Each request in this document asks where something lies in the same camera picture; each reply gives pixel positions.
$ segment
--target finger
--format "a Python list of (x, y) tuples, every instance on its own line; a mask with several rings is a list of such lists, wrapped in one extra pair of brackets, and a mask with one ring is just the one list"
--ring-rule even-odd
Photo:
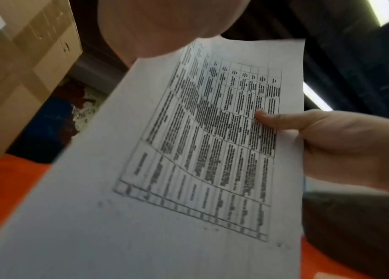
[(278, 130), (302, 130), (312, 123), (326, 117), (326, 112), (313, 109), (299, 114), (268, 114), (259, 109), (254, 118), (263, 125)]

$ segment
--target table grid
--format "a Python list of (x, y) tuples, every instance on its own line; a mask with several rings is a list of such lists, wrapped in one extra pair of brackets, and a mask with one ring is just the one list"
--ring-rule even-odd
[(281, 79), (185, 47), (114, 192), (267, 242)]

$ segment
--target paper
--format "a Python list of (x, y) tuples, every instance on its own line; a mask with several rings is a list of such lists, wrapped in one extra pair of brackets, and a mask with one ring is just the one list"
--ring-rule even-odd
[(139, 60), (0, 231), (0, 276), (298, 278), (302, 143), (253, 115), (303, 110), (303, 47)]

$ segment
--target orange cloth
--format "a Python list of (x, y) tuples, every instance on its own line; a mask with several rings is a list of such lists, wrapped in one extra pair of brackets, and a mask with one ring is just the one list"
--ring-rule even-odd
[[(37, 164), (12, 155), (0, 158), (0, 225), (12, 213), (18, 203), (49, 169), (50, 165)], [(349, 279), (371, 279), (338, 262), (302, 239), (301, 278), (332, 279), (324, 274)]]

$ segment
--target fluorescent light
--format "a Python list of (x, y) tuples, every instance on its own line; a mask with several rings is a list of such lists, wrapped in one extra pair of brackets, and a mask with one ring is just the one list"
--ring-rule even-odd
[(305, 82), (303, 82), (303, 93), (316, 104), (321, 110), (331, 111), (333, 110), (326, 104)]
[(367, 0), (380, 26), (389, 22), (389, 0)]

